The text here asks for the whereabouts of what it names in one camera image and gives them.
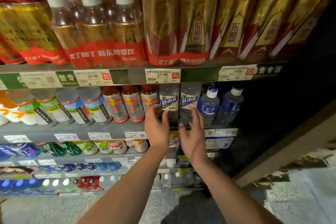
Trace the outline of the person's left hand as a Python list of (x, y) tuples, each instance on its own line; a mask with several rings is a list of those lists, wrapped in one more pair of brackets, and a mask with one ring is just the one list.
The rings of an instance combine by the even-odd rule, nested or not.
[(150, 142), (150, 148), (165, 154), (170, 141), (170, 127), (162, 124), (162, 109), (160, 104), (149, 107), (145, 115), (145, 132)]

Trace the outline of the person's right hand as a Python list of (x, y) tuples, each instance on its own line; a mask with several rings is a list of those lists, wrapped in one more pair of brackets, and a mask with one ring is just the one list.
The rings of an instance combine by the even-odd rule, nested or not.
[(209, 158), (206, 150), (203, 116), (194, 107), (191, 109), (191, 116), (189, 139), (181, 140), (181, 144), (184, 154), (190, 160), (192, 166), (197, 168), (200, 163), (208, 161)]

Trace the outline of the person's right forearm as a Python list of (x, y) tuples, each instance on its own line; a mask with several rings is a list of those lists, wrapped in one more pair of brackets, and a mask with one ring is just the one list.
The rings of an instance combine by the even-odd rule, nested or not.
[(207, 155), (192, 157), (190, 161), (207, 185), (227, 224), (283, 224), (217, 167)]

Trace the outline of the person's left forearm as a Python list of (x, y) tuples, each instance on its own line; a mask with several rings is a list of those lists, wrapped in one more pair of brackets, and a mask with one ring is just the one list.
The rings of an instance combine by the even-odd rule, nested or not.
[(139, 224), (168, 146), (151, 146), (77, 224)]

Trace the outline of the small blue label bottle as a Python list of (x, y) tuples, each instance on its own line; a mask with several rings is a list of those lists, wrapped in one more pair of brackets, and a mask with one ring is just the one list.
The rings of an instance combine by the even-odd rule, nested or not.
[(179, 153), (179, 146), (180, 146), (179, 137), (175, 137), (174, 135), (171, 134), (168, 152), (166, 153), (166, 158), (168, 159), (177, 158), (177, 155)]

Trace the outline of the clear bottle with blue label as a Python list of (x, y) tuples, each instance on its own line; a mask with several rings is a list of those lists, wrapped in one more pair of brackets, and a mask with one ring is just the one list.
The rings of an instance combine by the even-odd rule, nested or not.
[(179, 119), (179, 83), (159, 85), (159, 99), (161, 109), (168, 110), (168, 121), (176, 122)]
[(179, 123), (187, 126), (192, 120), (191, 108), (197, 107), (202, 84), (199, 82), (181, 83), (179, 102)]

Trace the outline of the white-capped blue water bottle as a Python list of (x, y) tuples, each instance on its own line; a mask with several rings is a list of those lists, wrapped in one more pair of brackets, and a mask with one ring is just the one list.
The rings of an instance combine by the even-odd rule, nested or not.
[(211, 125), (215, 119), (220, 106), (220, 98), (218, 97), (218, 89), (214, 86), (209, 87), (206, 93), (201, 95), (197, 104), (197, 109), (203, 116), (204, 125)]
[(224, 124), (232, 124), (241, 109), (244, 101), (243, 87), (232, 87), (231, 90), (223, 95), (218, 117)]

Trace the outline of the row of clear capped bottles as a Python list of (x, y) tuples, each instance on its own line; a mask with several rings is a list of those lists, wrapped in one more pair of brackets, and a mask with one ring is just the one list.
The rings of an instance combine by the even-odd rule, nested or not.
[(184, 189), (203, 188), (205, 183), (203, 179), (196, 172), (176, 171), (176, 172), (163, 172), (158, 173), (155, 177), (152, 189)]

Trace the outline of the blue label drink bottle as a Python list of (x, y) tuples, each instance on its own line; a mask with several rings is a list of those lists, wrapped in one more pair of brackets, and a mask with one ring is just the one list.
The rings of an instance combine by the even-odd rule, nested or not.
[(108, 124), (113, 118), (105, 102), (99, 86), (82, 86), (75, 89), (76, 93), (93, 116), (95, 122)]
[(75, 88), (57, 88), (55, 92), (56, 97), (63, 107), (72, 115), (76, 123), (90, 126), (95, 122)]

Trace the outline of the white-capped golden bottle multipack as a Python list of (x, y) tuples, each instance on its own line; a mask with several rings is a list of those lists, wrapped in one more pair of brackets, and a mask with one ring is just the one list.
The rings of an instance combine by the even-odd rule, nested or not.
[(46, 1), (51, 10), (51, 27), (75, 68), (148, 64), (139, 1)]

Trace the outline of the dark green drink bottle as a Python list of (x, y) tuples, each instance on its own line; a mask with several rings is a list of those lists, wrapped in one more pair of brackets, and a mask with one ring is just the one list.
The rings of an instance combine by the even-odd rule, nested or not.
[(57, 145), (66, 150), (70, 156), (79, 156), (83, 151), (73, 142), (58, 142)]
[(53, 157), (65, 156), (67, 154), (67, 151), (58, 144), (56, 144), (55, 142), (41, 142), (41, 143), (35, 143), (35, 145), (43, 153), (49, 153)]

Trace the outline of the row of bottles seen capwise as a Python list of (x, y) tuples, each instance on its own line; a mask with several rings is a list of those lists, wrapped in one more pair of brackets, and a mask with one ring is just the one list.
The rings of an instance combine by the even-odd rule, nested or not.
[(59, 195), (108, 191), (123, 175), (81, 176), (53, 179), (0, 180), (0, 197), (17, 195)]

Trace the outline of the blue wrapped drink bottles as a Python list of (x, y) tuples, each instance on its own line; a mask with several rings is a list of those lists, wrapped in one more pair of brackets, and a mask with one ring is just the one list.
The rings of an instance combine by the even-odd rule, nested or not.
[(41, 150), (33, 143), (0, 144), (0, 152), (12, 157), (22, 157), (33, 159), (37, 157)]

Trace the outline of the white bottle with orange print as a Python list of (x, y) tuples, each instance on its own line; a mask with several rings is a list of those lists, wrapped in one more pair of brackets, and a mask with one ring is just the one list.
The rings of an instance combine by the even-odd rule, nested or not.
[(17, 107), (17, 104), (6, 96), (6, 92), (0, 90), (0, 114), (13, 123), (21, 123), (17, 114), (12, 111), (12, 109), (16, 111)]

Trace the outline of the yellow wrapped drink multipack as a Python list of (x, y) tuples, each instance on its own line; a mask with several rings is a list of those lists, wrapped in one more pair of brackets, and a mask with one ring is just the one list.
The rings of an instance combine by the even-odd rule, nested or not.
[(0, 3), (0, 32), (30, 65), (70, 63), (52, 29), (47, 1)]

